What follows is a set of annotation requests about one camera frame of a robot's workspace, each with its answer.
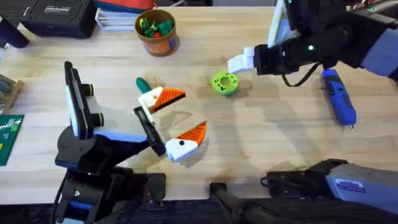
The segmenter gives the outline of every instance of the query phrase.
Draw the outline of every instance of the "green toy piece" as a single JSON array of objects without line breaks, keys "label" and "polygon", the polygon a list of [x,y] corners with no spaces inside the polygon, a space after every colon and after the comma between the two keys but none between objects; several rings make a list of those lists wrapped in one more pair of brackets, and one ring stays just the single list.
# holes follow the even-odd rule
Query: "green toy piece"
[{"label": "green toy piece", "polygon": [[152,25],[150,25],[150,28],[157,31],[158,26],[159,26],[158,23],[156,21],[154,21],[154,22],[152,22]]},{"label": "green toy piece", "polygon": [[165,30],[166,29],[166,22],[161,22],[160,24],[159,24],[159,30]]},{"label": "green toy piece", "polygon": [[211,87],[221,95],[230,95],[238,89],[239,80],[235,74],[222,71],[211,79]]},{"label": "green toy piece", "polygon": [[166,28],[169,32],[171,32],[173,30],[173,21],[171,21],[170,19],[166,20]]},{"label": "green toy piece", "polygon": [[147,93],[152,90],[149,84],[141,77],[136,79],[136,84],[138,89],[140,89],[141,93]]},{"label": "green toy piece", "polygon": [[147,29],[147,30],[145,30],[144,36],[149,37],[149,38],[154,38],[154,36],[155,36],[155,30],[154,30],[154,29]]},{"label": "green toy piece", "polygon": [[167,29],[161,30],[160,34],[162,34],[162,37],[166,36],[169,32],[167,31]]},{"label": "green toy piece", "polygon": [[145,32],[145,30],[147,30],[147,29],[149,28],[148,19],[147,19],[147,18],[144,18],[144,20],[143,20],[142,22],[141,22],[141,20],[140,20],[140,26],[141,26],[142,31]]},{"label": "green toy piece", "polygon": [[147,18],[143,18],[140,19],[139,24],[142,28],[144,36],[148,38],[154,38],[155,32],[159,32],[162,37],[170,33],[173,30],[174,22],[168,19],[160,24],[154,21],[151,25],[149,25]]}]

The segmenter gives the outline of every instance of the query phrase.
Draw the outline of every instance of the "white plastic piece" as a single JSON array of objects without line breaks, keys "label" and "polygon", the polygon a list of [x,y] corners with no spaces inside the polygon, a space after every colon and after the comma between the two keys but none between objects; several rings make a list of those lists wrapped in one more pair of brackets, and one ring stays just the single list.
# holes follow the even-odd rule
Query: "white plastic piece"
[{"label": "white plastic piece", "polygon": [[162,93],[163,88],[161,86],[154,88],[151,91],[148,91],[141,96],[138,97],[138,102],[141,105],[142,109],[145,112],[145,115],[148,117],[148,120],[151,124],[155,124],[155,121],[149,111],[148,108],[155,105],[156,101],[159,99],[160,94]]},{"label": "white plastic piece", "polygon": [[198,143],[195,141],[175,138],[167,141],[165,146],[166,155],[173,162],[181,162],[198,149]]},{"label": "white plastic piece", "polygon": [[72,103],[72,96],[70,94],[69,87],[66,86],[65,89],[66,89],[65,93],[67,94],[66,97],[67,97],[68,112],[69,112],[69,116],[70,116],[70,123],[72,125],[73,133],[77,137],[79,135],[79,133],[78,133],[78,126],[77,126],[77,117],[76,117],[75,109],[73,108],[73,103]]},{"label": "white plastic piece", "polygon": [[271,26],[269,28],[269,33],[268,33],[268,40],[267,40],[268,48],[271,48],[275,45],[275,39],[278,33],[279,22],[280,18],[282,17],[284,9],[285,9],[284,0],[277,0],[274,10],[274,15],[272,17]]},{"label": "white plastic piece", "polygon": [[95,21],[101,30],[124,31],[134,30],[134,25],[139,14],[129,12],[111,12],[97,9]]},{"label": "white plastic piece", "polygon": [[254,47],[243,48],[243,55],[247,57],[254,57]]},{"label": "white plastic piece", "polygon": [[254,47],[243,48],[243,54],[228,60],[228,72],[239,73],[254,69]]}]

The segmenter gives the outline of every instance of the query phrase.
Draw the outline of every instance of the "wooden table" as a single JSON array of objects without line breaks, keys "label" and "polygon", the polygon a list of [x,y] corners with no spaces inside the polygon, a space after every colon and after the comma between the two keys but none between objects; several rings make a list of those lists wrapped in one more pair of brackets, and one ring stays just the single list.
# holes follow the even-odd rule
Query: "wooden table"
[{"label": "wooden table", "polygon": [[[63,62],[95,86],[100,104],[132,111],[140,95],[137,77],[151,85],[185,90],[187,97],[162,110],[160,124],[176,117],[208,121],[205,142],[183,164],[151,149],[122,163],[138,172],[164,172],[167,200],[207,198],[208,184],[227,182],[240,197],[263,197],[259,179],[269,170],[305,168],[322,159],[347,159],[378,169],[398,170],[398,90],[390,80],[339,64],[355,105],[354,133],[332,119],[320,89],[318,69],[299,88],[281,77],[239,74],[239,91],[215,93],[209,79],[226,69],[243,47],[264,43],[271,7],[167,8],[176,18],[179,49],[168,57],[148,55],[134,32],[105,32],[89,40],[39,38],[28,48],[8,49],[0,72],[25,82],[12,113],[25,114],[6,167],[0,167],[0,203],[51,203],[65,169],[57,167],[57,139],[69,124]],[[309,69],[303,67],[299,80]]]}]

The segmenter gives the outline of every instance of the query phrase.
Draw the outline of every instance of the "cable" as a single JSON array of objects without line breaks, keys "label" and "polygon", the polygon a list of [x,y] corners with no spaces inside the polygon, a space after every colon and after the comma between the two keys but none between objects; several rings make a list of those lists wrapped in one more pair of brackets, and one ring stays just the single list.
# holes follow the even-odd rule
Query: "cable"
[{"label": "cable", "polygon": [[54,203],[52,204],[51,214],[50,214],[50,224],[55,224],[55,211],[58,208],[58,202],[59,202],[60,197],[61,197],[63,186],[65,185],[65,182],[67,181],[68,176],[69,176],[69,170],[67,170],[67,172],[65,173],[65,176],[63,177],[61,185],[58,188],[58,192],[57,192],[57,194],[55,196]]},{"label": "cable", "polygon": [[316,63],[315,65],[313,65],[313,67],[307,72],[307,74],[304,75],[304,77],[296,84],[292,85],[289,83],[289,81],[287,81],[286,75],[282,75],[282,78],[284,79],[284,82],[287,86],[289,87],[298,87],[300,85],[303,85],[303,83],[305,83],[305,81],[308,80],[308,78],[310,78],[310,76],[312,75],[313,72],[315,72],[315,70],[318,68],[318,66],[321,65],[321,63]]}]

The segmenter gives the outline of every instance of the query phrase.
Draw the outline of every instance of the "sticker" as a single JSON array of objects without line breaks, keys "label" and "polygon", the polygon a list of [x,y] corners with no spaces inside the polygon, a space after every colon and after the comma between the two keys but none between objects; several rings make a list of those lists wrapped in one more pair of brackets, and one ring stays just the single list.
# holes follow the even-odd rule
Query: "sticker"
[{"label": "sticker", "polygon": [[67,6],[46,6],[44,9],[44,13],[55,13],[61,15],[69,14],[70,7]]},{"label": "sticker", "polygon": [[366,193],[363,184],[358,181],[353,180],[344,180],[344,179],[335,179],[336,185],[339,189],[342,190],[350,190],[359,193]]},{"label": "sticker", "polygon": [[148,51],[153,54],[163,54],[170,51],[170,46],[168,41],[157,44],[150,44],[150,43],[145,43],[145,44],[147,46]]}]

